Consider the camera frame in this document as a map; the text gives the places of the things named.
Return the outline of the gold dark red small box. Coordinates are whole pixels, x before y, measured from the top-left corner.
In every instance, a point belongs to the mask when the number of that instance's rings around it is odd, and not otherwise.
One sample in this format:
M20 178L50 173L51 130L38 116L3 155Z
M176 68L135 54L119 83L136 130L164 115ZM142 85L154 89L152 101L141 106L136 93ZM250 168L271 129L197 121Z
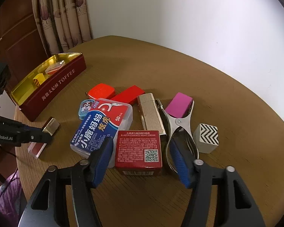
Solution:
M32 141L28 147L28 153L34 158L38 159L47 144L50 144L53 136L58 131L60 123L54 118L50 117L42 127L42 134L36 141Z

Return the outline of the zigzag patterned white cube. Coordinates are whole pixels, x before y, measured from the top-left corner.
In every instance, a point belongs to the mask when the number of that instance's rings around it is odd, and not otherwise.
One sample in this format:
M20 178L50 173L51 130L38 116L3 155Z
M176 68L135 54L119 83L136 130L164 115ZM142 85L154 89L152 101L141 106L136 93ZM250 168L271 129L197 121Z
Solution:
M193 132L193 139L200 153L209 154L219 145L218 128L200 123Z

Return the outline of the silver metal clip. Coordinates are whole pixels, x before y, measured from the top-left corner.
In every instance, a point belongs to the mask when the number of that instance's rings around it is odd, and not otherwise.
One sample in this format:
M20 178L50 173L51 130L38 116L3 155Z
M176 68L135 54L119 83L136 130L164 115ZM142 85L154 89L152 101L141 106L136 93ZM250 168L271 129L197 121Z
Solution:
M167 133L168 142L165 147L165 159L171 171L174 173L177 173L175 165L173 164L172 160L168 156L168 154L171 153L170 149L171 149L172 138L175 138L177 135L179 135L185 144L184 147L187 147L189 149L193 157L195 159L199 159L200 157L199 150L195 144L195 141L193 139L193 135L191 132L191 116L192 116L192 111L194 108L194 100L191 101L191 103L189 104L185 112L185 114L187 115L182 118L175 118L171 116L170 114L168 114L166 110L164 109L164 106L162 105L161 101L158 98L155 100L155 104L159 111L162 122L167 127L166 130L168 131Z

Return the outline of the yellow small block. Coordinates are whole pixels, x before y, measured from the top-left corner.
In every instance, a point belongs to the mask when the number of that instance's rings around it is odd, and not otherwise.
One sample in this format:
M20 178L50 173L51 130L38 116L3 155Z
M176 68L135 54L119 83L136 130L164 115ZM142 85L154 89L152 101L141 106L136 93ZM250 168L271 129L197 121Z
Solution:
M34 78L33 82L36 87L39 87L41 84L45 82L45 76L43 73L38 73Z

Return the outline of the red cream carton box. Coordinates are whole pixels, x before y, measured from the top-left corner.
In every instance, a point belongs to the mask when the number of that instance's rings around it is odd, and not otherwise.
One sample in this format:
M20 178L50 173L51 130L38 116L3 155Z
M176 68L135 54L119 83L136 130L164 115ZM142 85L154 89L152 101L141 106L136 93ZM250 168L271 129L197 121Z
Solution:
M126 176L157 176L162 170L159 131L119 131L115 167Z

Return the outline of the blue cartoon dog tin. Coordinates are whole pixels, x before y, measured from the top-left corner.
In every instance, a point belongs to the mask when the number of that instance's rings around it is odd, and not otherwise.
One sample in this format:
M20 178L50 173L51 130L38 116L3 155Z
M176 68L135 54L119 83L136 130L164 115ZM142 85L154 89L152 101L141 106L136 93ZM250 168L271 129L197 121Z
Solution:
M84 120L86 115L91 111L94 103L95 103L94 99L87 99L81 102L78 110L78 116L80 120Z

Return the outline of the clear floss pick box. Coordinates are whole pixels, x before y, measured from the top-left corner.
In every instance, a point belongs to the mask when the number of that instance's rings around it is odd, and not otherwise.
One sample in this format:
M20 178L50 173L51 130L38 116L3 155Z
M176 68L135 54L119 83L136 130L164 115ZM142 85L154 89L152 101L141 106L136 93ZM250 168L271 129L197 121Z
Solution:
M113 140L113 153L108 167L115 166L116 142L119 131L129 130L133 121L130 104L99 98L93 103L70 142L71 149L84 158L100 148L105 138Z

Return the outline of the pink rectangular block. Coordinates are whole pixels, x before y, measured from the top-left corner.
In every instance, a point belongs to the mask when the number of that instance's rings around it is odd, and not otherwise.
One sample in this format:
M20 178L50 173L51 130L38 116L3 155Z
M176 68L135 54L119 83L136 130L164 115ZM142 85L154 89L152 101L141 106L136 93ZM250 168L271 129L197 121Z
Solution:
M187 109L193 102L193 98L178 92L165 108L166 113L175 117L182 118L185 116Z

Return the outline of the gold ribbed metal case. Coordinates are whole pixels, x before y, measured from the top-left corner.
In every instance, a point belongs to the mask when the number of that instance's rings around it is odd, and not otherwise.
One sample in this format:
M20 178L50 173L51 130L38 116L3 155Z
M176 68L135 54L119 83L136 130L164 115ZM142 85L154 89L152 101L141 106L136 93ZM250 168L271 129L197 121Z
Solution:
M159 135L166 135L153 94L145 93L139 95L137 102L144 130L158 131Z

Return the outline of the red rectangular block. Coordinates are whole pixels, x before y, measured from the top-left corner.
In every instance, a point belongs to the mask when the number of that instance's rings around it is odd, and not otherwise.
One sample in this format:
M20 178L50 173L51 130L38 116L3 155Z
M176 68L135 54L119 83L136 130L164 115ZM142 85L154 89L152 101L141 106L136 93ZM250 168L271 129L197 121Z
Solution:
M145 94L145 91L140 87L133 85L111 98L111 100L134 105L137 103L137 98L142 94Z

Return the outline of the clear box red insert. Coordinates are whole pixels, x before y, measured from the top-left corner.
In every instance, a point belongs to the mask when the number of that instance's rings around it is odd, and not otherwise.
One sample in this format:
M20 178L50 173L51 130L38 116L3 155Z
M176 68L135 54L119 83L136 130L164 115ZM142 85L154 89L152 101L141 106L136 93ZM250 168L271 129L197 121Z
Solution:
M46 68L45 73L48 75L53 75L57 71L59 71L62 67L64 67L65 64L66 64L65 61L58 61L54 64L51 64Z

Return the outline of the red toffee tin box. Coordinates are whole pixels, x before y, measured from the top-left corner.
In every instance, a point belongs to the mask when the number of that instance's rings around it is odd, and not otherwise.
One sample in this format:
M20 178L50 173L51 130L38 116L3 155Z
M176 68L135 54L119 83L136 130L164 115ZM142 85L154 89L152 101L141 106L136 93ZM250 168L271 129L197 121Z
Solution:
M46 68L58 61L65 61L65 66L53 75L46 74ZM25 117L33 122L54 97L86 68L82 53L55 54L27 75L11 91L11 98ZM45 82L36 87L33 78L38 73L44 74Z

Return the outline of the brown wooden door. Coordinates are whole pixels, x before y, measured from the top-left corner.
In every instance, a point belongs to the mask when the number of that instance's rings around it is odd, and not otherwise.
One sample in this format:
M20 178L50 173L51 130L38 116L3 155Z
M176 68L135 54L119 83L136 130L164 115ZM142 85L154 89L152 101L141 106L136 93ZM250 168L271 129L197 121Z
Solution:
M5 0L0 7L0 62L7 63L12 89L48 56L41 42L32 0Z

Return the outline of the beige patterned curtain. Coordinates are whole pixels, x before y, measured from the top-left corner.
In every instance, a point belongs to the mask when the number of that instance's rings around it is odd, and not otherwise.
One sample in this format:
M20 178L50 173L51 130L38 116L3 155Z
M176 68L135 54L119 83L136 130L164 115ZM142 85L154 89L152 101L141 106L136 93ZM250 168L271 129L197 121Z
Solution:
M32 0L32 9L48 56L93 39L86 0Z

